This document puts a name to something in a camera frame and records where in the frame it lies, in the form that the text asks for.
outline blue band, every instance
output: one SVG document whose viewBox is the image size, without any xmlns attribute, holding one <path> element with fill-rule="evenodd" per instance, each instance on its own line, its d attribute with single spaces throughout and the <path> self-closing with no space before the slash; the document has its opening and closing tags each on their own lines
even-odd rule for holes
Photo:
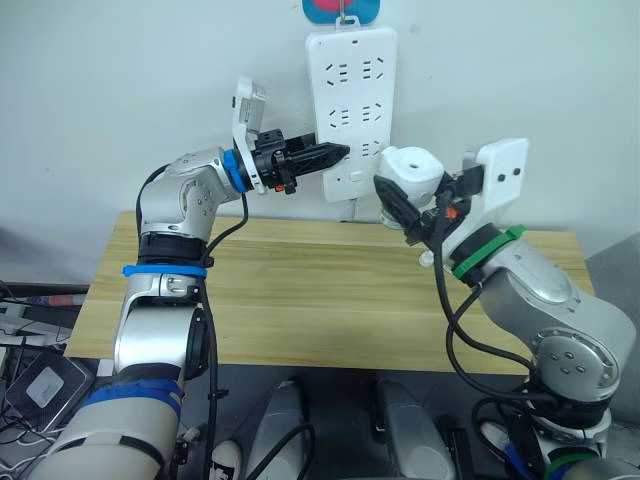
<svg viewBox="0 0 640 480">
<path fill-rule="evenodd" d="M 138 380 L 131 383 L 117 383 L 95 391 L 82 407 L 120 398 L 151 398 L 169 405 L 180 418 L 180 403 L 171 396 L 171 393 L 180 397 L 183 395 L 180 387 L 172 380 Z"/>
<path fill-rule="evenodd" d="M 514 466 L 516 471 L 522 476 L 522 478 L 526 478 L 527 480 L 532 480 L 531 475 L 529 475 L 529 472 L 527 471 L 524 464 L 522 463 L 522 460 L 518 455 L 518 451 L 516 450 L 516 447 L 513 446 L 513 443 L 507 444 L 507 446 L 504 449 L 504 452 L 507 454 L 507 457 L 509 457 L 509 460 L 511 460 L 511 464 Z"/>
<path fill-rule="evenodd" d="M 207 278 L 207 269 L 190 265 L 125 265 L 122 274 L 130 277 L 136 273 L 173 273 L 174 275 L 191 275 Z"/>
<path fill-rule="evenodd" d="M 222 157 L 222 165 L 231 175 L 231 180 L 233 180 L 233 185 L 236 187 L 240 193 L 247 193 L 247 187 L 244 186 L 244 182 L 242 181 L 242 176 L 238 171 L 238 161 L 236 157 L 233 155 L 233 150 L 226 150 Z"/>
</svg>

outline green band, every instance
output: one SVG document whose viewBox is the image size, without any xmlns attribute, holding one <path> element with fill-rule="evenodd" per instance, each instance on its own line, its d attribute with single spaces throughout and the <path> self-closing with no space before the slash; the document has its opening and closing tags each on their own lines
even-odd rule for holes
<svg viewBox="0 0 640 480">
<path fill-rule="evenodd" d="M 591 460 L 592 458 L 596 458 L 598 455 L 593 453 L 573 453 L 571 455 L 565 455 L 560 458 L 556 458 L 553 462 L 549 464 L 547 469 L 544 472 L 544 480 L 549 480 L 553 472 L 555 472 L 560 467 L 568 464 L 568 463 L 578 463 L 583 462 L 585 460 Z"/>
<path fill-rule="evenodd" d="M 458 280 L 464 277 L 469 270 L 482 262 L 485 258 L 499 249 L 506 243 L 517 240 L 522 236 L 526 228 L 523 225 L 518 225 L 516 227 L 511 227 L 506 232 L 501 233 L 497 237 L 493 238 L 488 243 L 485 243 L 482 247 L 476 250 L 473 255 L 466 258 L 463 262 L 461 262 L 453 271 L 453 274 L 456 276 Z"/>
</svg>

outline cable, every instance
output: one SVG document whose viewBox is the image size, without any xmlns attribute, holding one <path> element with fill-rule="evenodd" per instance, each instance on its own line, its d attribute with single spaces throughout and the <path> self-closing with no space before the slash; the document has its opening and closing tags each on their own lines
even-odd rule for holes
<svg viewBox="0 0 640 480">
<path fill-rule="evenodd" d="M 39 436 L 38 433 L 34 431 L 30 431 L 29 433 Z M 32 445 L 37 445 L 39 443 L 42 442 L 49 442 L 50 444 L 53 444 L 56 441 L 57 437 L 44 437 L 42 436 L 42 438 L 39 438 L 38 440 L 34 440 L 33 442 L 24 442 L 22 441 L 22 437 L 17 439 L 17 443 L 18 445 L 20 445 L 21 447 L 30 447 Z"/>
<path fill-rule="evenodd" d="M 15 344 L 15 343 L 0 343 L 0 347 L 15 348 L 20 346 L 21 346 L 20 344 Z M 24 345 L 24 348 L 26 348 L 27 350 L 35 350 L 37 352 L 57 353 L 59 355 L 62 355 L 64 353 L 62 350 L 58 350 L 57 348 L 54 348 L 54 347 L 42 347 L 40 345 L 29 345 L 28 343 Z"/>
<path fill-rule="evenodd" d="M 209 245 L 207 245 L 207 248 L 205 248 L 204 253 L 202 254 L 202 257 L 200 257 L 200 264 L 203 267 L 208 267 L 209 266 L 208 260 L 209 260 L 209 255 L 211 255 L 211 252 L 213 252 L 213 250 L 220 244 L 222 240 L 227 238 L 233 232 L 236 232 L 240 230 L 242 227 L 244 227 L 245 224 L 247 223 L 247 220 L 249 220 L 249 206 L 247 204 L 247 196 L 243 193 L 242 194 L 242 220 L 240 220 L 240 222 L 238 222 L 234 226 L 227 228 L 224 232 L 222 232 L 215 239 L 213 239 L 213 241 Z"/>
<path fill-rule="evenodd" d="M 24 355 L 24 346 L 27 343 L 27 339 L 22 337 L 22 343 L 20 344 L 20 353 L 18 353 L 18 360 L 16 361 L 16 366 L 13 369 L 13 374 L 11 375 L 11 383 L 15 382 L 18 378 L 18 369 L 20 368 L 20 364 L 22 363 L 22 356 Z"/>
<path fill-rule="evenodd" d="M 209 478 L 211 470 L 213 445 L 216 435 L 216 417 L 218 415 L 218 344 L 216 339 L 216 329 L 213 323 L 213 313 L 209 304 L 207 294 L 207 282 L 204 278 L 198 278 L 200 288 L 200 298 L 204 315 L 207 320 L 207 333 L 209 335 L 209 422 L 207 426 L 207 439 L 204 449 L 204 465 L 202 468 L 202 478 Z"/>
<path fill-rule="evenodd" d="M 24 432 L 20 432 L 18 434 L 18 436 L 16 438 L 14 438 L 13 440 L 6 440 L 3 442 L 0 442 L 0 445 L 10 445 L 12 443 L 18 442 L 18 445 L 20 445 L 20 440 L 22 440 L 22 438 L 24 438 L 24 436 L 27 434 L 27 431 L 25 430 Z"/>
<path fill-rule="evenodd" d="M 474 346 L 474 348 L 480 351 L 516 361 L 526 366 L 529 370 L 531 370 L 533 367 L 528 360 L 524 359 L 519 355 L 516 355 L 511 352 L 507 352 L 505 350 L 501 350 L 495 347 L 491 347 L 489 345 L 484 345 L 480 342 L 476 342 L 475 340 L 468 337 L 468 335 L 464 332 L 464 330 L 462 330 L 458 325 L 458 321 L 462 316 L 462 314 L 464 313 L 464 311 L 466 310 L 466 308 L 468 308 L 469 305 L 471 305 L 471 303 L 473 303 L 473 301 L 475 301 L 475 299 L 480 296 L 481 287 L 478 286 L 476 289 L 474 289 L 474 291 L 471 293 L 469 298 L 467 298 L 467 300 L 465 300 L 465 302 L 462 304 L 461 308 L 458 309 L 458 312 L 456 313 L 453 312 L 451 303 L 449 301 L 449 296 L 447 294 L 447 286 L 446 286 L 446 280 L 444 278 L 444 263 L 443 263 L 443 255 L 442 255 L 442 244 L 444 240 L 444 230 L 446 226 L 445 213 L 446 213 L 447 207 L 449 206 L 451 196 L 452 196 L 452 193 L 450 191 L 445 191 L 440 195 L 438 195 L 438 197 L 436 198 L 436 205 L 438 207 L 438 216 L 436 218 L 436 227 L 435 227 L 434 242 L 433 242 L 434 248 L 432 250 L 433 258 L 434 258 L 434 273 L 435 273 L 436 287 L 438 290 L 438 297 L 440 299 L 440 304 L 442 306 L 442 310 L 444 311 L 445 317 L 449 322 L 449 325 L 447 326 L 447 332 L 445 335 L 445 347 L 447 351 L 447 357 L 449 358 L 449 362 L 453 366 L 456 373 L 462 378 L 462 380 L 464 380 L 468 385 L 475 388 L 476 390 L 481 391 L 485 395 L 503 398 L 503 399 L 509 399 L 509 400 L 538 401 L 538 402 L 552 401 L 555 403 L 555 400 L 547 394 L 504 392 L 504 391 L 496 390 L 494 388 L 483 385 L 477 382 L 476 380 L 474 380 L 473 378 L 471 378 L 469 374 L 462 368 L 462 366 L 458 362 L 453 349 L 454 332 L 458 333 L 460 338 L 463 340 L 465 338 L 472 340 L 472 343 L 475 344 L 475 346 L 473 344 L 469 344 L 469 345 Z"/>
<path fill-rule="evenodd" d="M 226 229 L 216 238 L 214 238 L 205 248 L 200 257 L 200 264 L 204 268 L 210 267 L 209 255 L 215 248 L 233 232 L 240 230 L 249 220 L 249 205 L 247 204 L 247 196 L 242 194 L 242 220 L 236 225 Z M 216 435 L 216 416 L 218 411 L 218 345 L 216 339 L 216 330 L 213 323 L 213 312 L 209 303 L 209 295 L 207 294 L 207 283 L 204 278 L 198 278 L 198 286 L 200 289 L 200 301 L 207 320 L 207 332 L 209 334 L 209 426 L 207 428 L 207 439 L 204 450 L 204 465 L 202 469 L 202 478 L 209 478 L 209 470 L 211 470 L 213 446 L 215 444 Z"/>
<path fill-rule="evenodd" d="M 34 455 L 33 457 L 28 457 L 28 458 L 25 458 L 23 460 L 20 460 L 18 463 L 16 463 L 13 466 L 9 466 L 9 465 L 5 464 L 4 462 L 0 462 L 0 467 L 3 469 L 2 473 L 15 472 L 18 468 L 20 468 L 25 463 L 28 463 L 29 465 L 31 465 L 31 462 L 33 462 L 34 460 L 36 460 L 36 459 L 38 459 L 38 458 L 40 458 L 42 456 L 44 456 L 44 453 L 39 453 L 38 455 Z"/>
<path fill-rule="evenodd" d="M 141 223 L 142 223 L 142 210 L 140 209 L 140 197 L 142 196 L 142 190 L 144 190 L 144 187 L 149 185 L 161 173 L 163 173 L 168 166 L 169 164 L 166 164 L 163 167 L 160 167 L 157 170 L 155 170 L 151 175 L 149 175 L 149 177 L 147 177 L 147 179 L 142 184 L 142 188 L 140 188 L 140 191 L 138 192 L 138 197 L 136 198 L 136 227 L 138 228 L 138 244 L 140 244 L 140 231 L 141 231 Z"/>
<path fill-rule="evenodd" d="M 507 462 L 508 461 L 507 454 L 505 452 L 503 452 L 502 450 L 500 450 L 498 447 L 496 447 L 493 443 L 491 443 L 489 441 L 489 439 L 487 437 L 485 437 L 484 433 L 482 433 L 482 424 L 484 422 L 491 421 L 491 422 L 494 422 L 494 423 L 499 423 L 499 422 L 495 422 L 493 420 L 489 420 L 488 418 L 480 418 L 479 417 L 480 409 L 482 409 L 482 407 L 484 407 L 486 405 L 491 405 L 491 404 L 496 405 L 496 407 L 500 407 L 502 405 L 507 405 L 507 406 L 517 410 L 522 415 L 526 415 L 529 418 L 531 418 L 531 414 L 529 413 L 529 411 L 525 407 L 523 407 L 521 405 L 518 405 L 515 402 L 509 401 L 509 400 L 502 400 L 502 399 L 498 399 L 498 398 L 483 398 L 482 400 L 478 401 L 473 406 L 473 408 L 471 409 L 471 424 L 473 426 L 473 431 L 478 436 L 478 439 L 494 455 L 496 455 L 498 458 L 500 458 L 503 462 Z"/>
<path fill-rule="evenodd" d="M 284 437 L 282 437 L 278 443 L 276 443 L 269 453 L 265 455 L 265 457 L 260 461 L 256 468 L 245 477 L 245 480 L 256 480 L 260 474 L 264 471 L 265 468 L 271 463 L 271 461 L 280 453 L 287 443 L 291 441 L 296 435 L 308 431 L 309 432 L 309 448 L 307 449 L 307 455 L 302 465 L 302 469 L 298 474 L 298 480 L 304 479 L 305 475 L 308 473 L 309 468 L 311 467 L 311 460 L 313 459 L 313 454 L 316 448 L 316 431 L 313 428 L 313 425 L 310 423 L 303 423 L 298 425 L 297 427 L 291 429 Z"/>
<path fill-rule="evenodd" d="M 438 217 L 436 219 L 436 228 L 434 232 L 435 248 L 433 250 L 434 272 L 436 277 L 438 297 L 440 298 L 440 304 L 442 305 L 442 309 L 445 311 L 447 320 L 450 320 L 450 318 L 452 318 L 453 309 L 451 308 L 451 303 L 449 302 L 449 296 L 447 294 L 447 284 L 444 278 L 444 259 L 442 254 L 442 244 L 444 242 L 444 229 L 446 226 L 445 213 L 447 211 L 447 207 L 449 206 L 450 198 L 451 197 L 449 192 L 445 192 L 444 195 L 439 196 L 436 200 L 436 203 L 438 204 Z M 478 342 L 477 340 L 471 338 L 462 329 L 462 327 L 457 324 L 457 322 L 449 321 L 449 323 L 453 324 L 452 326 L 456 334 L 464 343 L 466 343 L 470 347 L 488 353 L 490 355 L 513 360 L 514 362 L 518 362 L 519 364 L 523 365 L 528 370 L 531 370 L 531 368 L 533 368 L 531 362 L 526 358 L 523 358 L 515 353 L 507 352 L 506 350 L 502 350 L 500 348 L 492 347 L 491 345 L 486 345 L 484 343 Z"/>
<path fill-rule="evenodd" d="M 31 461 L 27 464 L 26 467 L 24 467 L 22 469 L 22 471 L 18 474 L 18 476 L 16 477 L 16 480 L 20 480 L 22 478 L 22 476 L 29 470 L 29 468 L 31 467 L 31 465 L 33 464 L 33 462 L 35 462 L 36 460 L 44 457 L 47 453 L 47 450 L 49 450 L 49 448 L 51 447 L 51 445 L 47 445 L 46 447 L 44 447 L 42 450 L 40 450 L 40 453 L 38 455 L 36 455 L 35 457 L 31 458 Z"/>
<path fill-rule="evenodd" d="M 0 303 L 13 303 L 15 305 L 24 305 L 25 307 L 35 307 L 35 308 L 45 308 L 50 310 L 58 310 L 58 311 L 68 311 L 68 312 L 80 312 L 81 305 L 42 305 L 40 303 L 27 302 L 24 300 L 7 300 L 3 298 L 0 300 Z"/>
</svg>

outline white power strip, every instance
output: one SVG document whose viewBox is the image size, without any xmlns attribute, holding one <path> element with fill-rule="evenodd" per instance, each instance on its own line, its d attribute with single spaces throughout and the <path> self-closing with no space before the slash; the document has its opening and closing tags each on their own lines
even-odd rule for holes
<svg viewBox="0 0 640 480">
<path fill-rule="evenodd" d="M 318 142 L 351 147 L 323 173 L 329 202 L 373 193 L 379 155 L 389 145 L 396 77 L 397 34 L 389 27 L 361 28 L 336 21 L 336 29 L 307 38 L 307 63 Z"/>
</svg>

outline wooden table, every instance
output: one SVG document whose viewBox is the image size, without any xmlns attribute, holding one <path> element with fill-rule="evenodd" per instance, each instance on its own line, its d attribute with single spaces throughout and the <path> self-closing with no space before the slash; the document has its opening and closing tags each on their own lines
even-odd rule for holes
<svg viewBox="0 0 640 480">
<path fill-rule="evenodd" d="M 235 218 L 218 218 L 214 235 Z M 592 292 L 575 239 L 560 232 L 525 238 Z M 216 250 L 207 285 L 221 363 L 451 371 L 446 320 L 432 269 L 399 231 L 375 224 L 251 219 Z M 116 224 L 67 355 L 111 358 L 126 290 L 122 266 L 135 264 L 133 213 Z M 468 288 L 448 275 L 452 303 Z M 528 355 L 515 337 L 474 305 L 462 321 L 478 340 Z M 456 344 L 471 372 L 524 373 L 512 362 Z"/>
</svg>

